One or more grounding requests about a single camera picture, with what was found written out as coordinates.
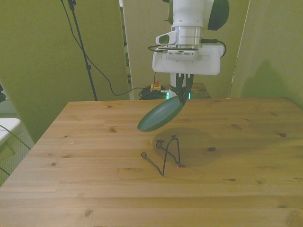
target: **metal wire stand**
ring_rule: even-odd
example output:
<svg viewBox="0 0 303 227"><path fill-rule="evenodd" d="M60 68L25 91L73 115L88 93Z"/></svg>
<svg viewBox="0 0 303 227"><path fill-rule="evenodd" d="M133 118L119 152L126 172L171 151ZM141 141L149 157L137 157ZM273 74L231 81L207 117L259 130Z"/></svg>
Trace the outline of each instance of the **metal wire stand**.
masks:
<svg viewBox="0 0 303 227"><path fill-rule="evenodd" d="M178 159L179 159L179 161L177 161L176 157L175 157L173 154L171 154L171 153L169 152L169 145L170 145L170 143L171 143L172 141L174 141L174 140L177 141ZM162 149L162 150L165 151L165 158L164 158L164 163L163 163L163 170L162 170L162 172L161 172L160 168L159 168L156 164L154 164L154 162L151 161L151 160L147 157L146 152L142 152L141 157L144 158L145 160L149 161L153 166L155 166L155 167L158 169L159 173L160 173L162 176L164 176L164 171L165 171L165 164L166 164L167 154L171 155L171 156L175 159L175 162L176 162L177 164L180 163L179 140L178 140L177 138L172 138L171 141L167 144L166 149L162 147L162 142L157 141L156 147L157 147L158 149Z"/></svg>

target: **microphone stand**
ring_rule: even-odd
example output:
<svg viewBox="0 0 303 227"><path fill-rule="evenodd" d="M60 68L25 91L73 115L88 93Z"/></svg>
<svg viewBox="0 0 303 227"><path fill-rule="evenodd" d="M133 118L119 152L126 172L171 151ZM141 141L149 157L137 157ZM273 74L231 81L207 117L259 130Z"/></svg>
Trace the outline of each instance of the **microphone stand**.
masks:
<svg viewBox="0 0 303 227"><path fill-rule="evenodd" d="M93 82L93 78L92 78L91 72L90 72L91 66L89 65L89 63L87 61L87 56L86 56L86 53L85 53L85 50L84 50L84 45L83 45L83 42L82 42L78 22L77 22L76 15L75 15L75 7L74 6L76 5L76 0L67 0L67 1L68 1L69 6L70 6L70 10L72 12L72 16L74 17L75 25L76 25L76 28L77 28L77 32L78 32L78 36L79 36L79 40L80 40L80 44L81 44L81 49L83 51L83 56L84 56L84 60L85 60L85 64L86 64L86 69L87 69L87 72L89 74L89 80L90 80L91 88L92 88L93 93L94 93L95 101L97 101L98 99L97 99L97 95L96 95L96 91L95 91L95 87L94 87L94 82Z"/></svg>

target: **green wall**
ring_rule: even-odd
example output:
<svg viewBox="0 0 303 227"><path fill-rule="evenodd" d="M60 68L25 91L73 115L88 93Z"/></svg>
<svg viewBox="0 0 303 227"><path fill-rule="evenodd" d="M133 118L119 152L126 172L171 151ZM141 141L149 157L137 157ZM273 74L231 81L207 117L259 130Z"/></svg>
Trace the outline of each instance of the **green wall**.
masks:
<svg viewBox="0 0 303 227"><path fill-rule="evenodd" d="M302 1L252 0L230 97L288 97L303 108Z"/></svg>
<svg viewBox="0 0 303 227"><path fill-rule="evenodd" d="M87 55L116 93L127 91L119 1L78 0L75 12ZM2 0L0 53L0 82L34 142L69 101L94 100L60 0ZM92 75L99 100L129 99L112 95L97 70Z"/></svg>

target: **wooden table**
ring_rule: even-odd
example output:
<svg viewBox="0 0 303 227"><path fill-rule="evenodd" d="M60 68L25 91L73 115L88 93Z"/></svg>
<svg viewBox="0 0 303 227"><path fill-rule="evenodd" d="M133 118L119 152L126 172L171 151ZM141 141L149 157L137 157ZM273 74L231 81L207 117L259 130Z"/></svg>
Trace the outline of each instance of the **wooden table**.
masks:
<svg viewBox="0 0 303 227"><path fill-rule="evenodd" d="M0 188L0 227L302 227L303 110L286 98L72 102ZM180 141L165 177L156 140ZM170 147L176 153L176 144Z"/></svg>

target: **wood knot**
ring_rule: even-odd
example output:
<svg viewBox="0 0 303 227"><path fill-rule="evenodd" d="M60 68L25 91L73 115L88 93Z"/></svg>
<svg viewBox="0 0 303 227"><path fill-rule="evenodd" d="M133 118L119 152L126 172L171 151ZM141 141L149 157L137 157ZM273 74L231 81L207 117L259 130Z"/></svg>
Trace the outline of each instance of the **wood knot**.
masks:
<svg viewBox="0 0 303 227"><path fill-rule="evenodd" d="M116 133L117 131L114 128L110 128L110 132Z"/></svg>
<svg viewBox="0 0 303 227"><path fill-rule="evenodd" d="M85 212L85 216L88 217L89 215L91 215L93 213L93 210L87 210Z"/></svg>
<svg viewBox="0 0 303 227"><path fill-rule="evenodd" d="M273 115L273 116L279 116L277 113L274 113L274 112L270 112L271 113L271 115Z"/></svg>
<svg viewBox="0 0 303 227"><path fill-rule="evenodd" d="M242 130L242 128L240 126L238 126L237 124L231 124L231 126L234 127L234 128Z"/></svg>

